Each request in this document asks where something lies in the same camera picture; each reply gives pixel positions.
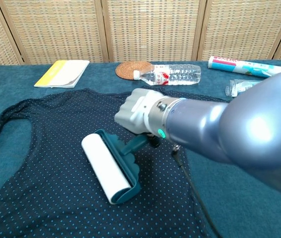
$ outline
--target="woven coaster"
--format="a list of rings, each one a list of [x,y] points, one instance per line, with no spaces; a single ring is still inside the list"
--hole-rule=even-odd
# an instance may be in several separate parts
[[[152,64],[147,61],[126,61],[116,67],[115,73],[120,78],[133,80],[134,70],[143,71],[150,69],[151,66]]]

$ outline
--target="lint roller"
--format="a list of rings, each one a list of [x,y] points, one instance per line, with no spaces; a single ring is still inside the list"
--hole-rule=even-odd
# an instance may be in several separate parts
[[[82,140],[82,148],[111,204],[124,203],[141,190],[140,169],[133,152],[147,143],[149,137],[140,134],[125,145],[117,135],[107,134],[102,129]]]

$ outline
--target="yellow booklet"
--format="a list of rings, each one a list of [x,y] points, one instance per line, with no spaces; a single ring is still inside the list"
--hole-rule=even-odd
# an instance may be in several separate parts
[[[74,88],[89,63],[88,60],[57,60],[34,86]]]

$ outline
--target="tube cap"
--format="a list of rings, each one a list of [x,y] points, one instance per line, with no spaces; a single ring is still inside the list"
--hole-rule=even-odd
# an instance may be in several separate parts
[[[208,68],[212,68],[213,56],[211,56],[208,60]]]
[[[139,80],[140,76],[141,76],[141,72],[139,72],[138,70],[134,70],[134,72],[133,72],[134,80]]]

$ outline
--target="white adhesive roll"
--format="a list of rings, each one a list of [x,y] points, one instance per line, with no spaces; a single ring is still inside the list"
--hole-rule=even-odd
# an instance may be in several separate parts
[[[112,197],[122,189],[131,188],[129,182],[99,134],[86,136],[81,145],[107,199],[114,204]]]

